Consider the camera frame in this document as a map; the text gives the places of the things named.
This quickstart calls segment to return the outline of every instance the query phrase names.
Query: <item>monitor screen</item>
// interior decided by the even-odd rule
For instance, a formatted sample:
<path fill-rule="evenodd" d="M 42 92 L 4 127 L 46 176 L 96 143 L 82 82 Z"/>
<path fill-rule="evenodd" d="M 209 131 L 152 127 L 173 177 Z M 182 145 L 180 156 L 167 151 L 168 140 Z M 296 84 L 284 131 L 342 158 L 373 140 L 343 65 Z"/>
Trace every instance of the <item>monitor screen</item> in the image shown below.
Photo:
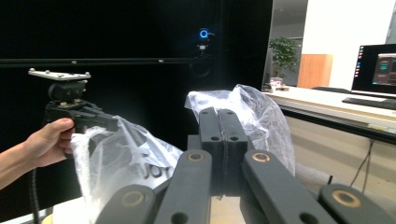
<path fill-rule="evenodd" d="M 352 92 L 396 97 L 396 44 L 360 46 Z"/>

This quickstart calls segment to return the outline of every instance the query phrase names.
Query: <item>white wall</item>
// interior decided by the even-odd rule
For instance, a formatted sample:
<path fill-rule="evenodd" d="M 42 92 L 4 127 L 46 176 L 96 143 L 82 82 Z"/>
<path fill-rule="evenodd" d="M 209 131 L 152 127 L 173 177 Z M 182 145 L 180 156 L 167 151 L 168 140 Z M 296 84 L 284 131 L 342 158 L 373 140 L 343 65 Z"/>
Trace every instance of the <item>white wall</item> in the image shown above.
<path fill-rule="evenodd" d="M 303 54 L 332 54 L 329 86 L 351 89 L 360 45 L 384 44 L 395 0 L 309 0 Z"/>

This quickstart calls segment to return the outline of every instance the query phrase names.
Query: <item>finger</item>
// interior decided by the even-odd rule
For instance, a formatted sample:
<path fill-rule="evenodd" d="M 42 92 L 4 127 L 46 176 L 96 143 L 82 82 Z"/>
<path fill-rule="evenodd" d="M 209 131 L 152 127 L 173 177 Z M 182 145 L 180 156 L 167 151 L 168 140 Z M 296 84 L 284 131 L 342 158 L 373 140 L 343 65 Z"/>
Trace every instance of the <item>finger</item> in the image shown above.
<path fill-rule="evenodd" d="M 60 139 L 72 139 L 72 134 L 75 132 L 75 129 L 69 129 L 67 131 L 64 131 L 61 133 L 61 135 L 59 136 Z"/>
<path fill-rule="evenodd" d="M 73 128 L 74 122 L 71 119 L 57 119 L 47 124 L 40 132 L 41 137 L 53 139 L 59 136 L 59 133 Z"/>
<path fill-rule="evenodd" d="M 66 154 L 73 154 L 73 150 L 72 150 L 70 147 L 66 147 L 66 148 L 64 149 L 64 153 L 66 153 Z"/>
<path fill-rule="evenodd" d="M 59 147 L 70 147 L 70 140 L 63 139 L 63 140 L 59 141 L 58 146 Z"/>

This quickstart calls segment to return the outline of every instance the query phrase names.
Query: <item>potted plant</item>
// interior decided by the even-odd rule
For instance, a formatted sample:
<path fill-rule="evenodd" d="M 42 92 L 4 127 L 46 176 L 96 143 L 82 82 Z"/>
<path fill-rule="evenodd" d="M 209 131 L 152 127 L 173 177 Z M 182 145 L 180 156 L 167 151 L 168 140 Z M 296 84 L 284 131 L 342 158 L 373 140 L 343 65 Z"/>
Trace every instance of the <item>potted plant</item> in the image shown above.
<path fill-rule="evenodd" d="M 269 48 L 273 52 L 274 77 L 284 77 L 283 69 L 295 72 L 295 65 L 299 62 L 296 57 L 297 47 L 295 41 L 286 37 L 270 40 Z"/>

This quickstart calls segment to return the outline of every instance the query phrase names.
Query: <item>black wall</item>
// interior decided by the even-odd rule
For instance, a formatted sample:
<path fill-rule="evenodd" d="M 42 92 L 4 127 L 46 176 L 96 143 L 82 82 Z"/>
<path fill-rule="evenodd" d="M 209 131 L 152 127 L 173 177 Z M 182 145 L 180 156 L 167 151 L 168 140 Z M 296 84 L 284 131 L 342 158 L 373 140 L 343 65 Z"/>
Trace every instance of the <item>black wall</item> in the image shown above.
<path fill-rule="evenodd" d="M 262 0 L 2 1 L 0 151 L 41 127 L 52 81 L 27 75 L 30 67 L 90 72 L 84 100 L 185 149 L 187 135 L 197 133 L 195 117 L 184 108 L 189 91 L 231 90 L 238 83 L 261 87 L 271 14 L 272 1 Z M 202 27 L 216 35 L 205 56 L 206 76 L 183 61 L 200 55 L 196 45 Z M 123 65 L 43 60 L 87 58 L 176 60 Z M 41 208 L 80 196 L 72 160 L 37 171 Z M 0 221 L 30 212 L 25 175 L 0 191 Z"/>

